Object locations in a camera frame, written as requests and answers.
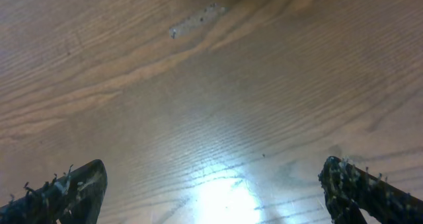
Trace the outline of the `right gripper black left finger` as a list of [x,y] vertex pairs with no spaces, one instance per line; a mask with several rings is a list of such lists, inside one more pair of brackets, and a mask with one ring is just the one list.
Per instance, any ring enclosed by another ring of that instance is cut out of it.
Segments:
[[1,224],[96,224],[108,186],[104,163],[95,159],[1,207]]

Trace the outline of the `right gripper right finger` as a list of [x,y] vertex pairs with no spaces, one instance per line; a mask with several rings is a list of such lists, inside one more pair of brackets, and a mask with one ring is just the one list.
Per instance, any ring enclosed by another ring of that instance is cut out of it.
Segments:
[[365,223],[365,210],[379,223],[422,224],[422,200],[372,176],[344,159],[329,156],[318,175],[325,206],[335,224]]

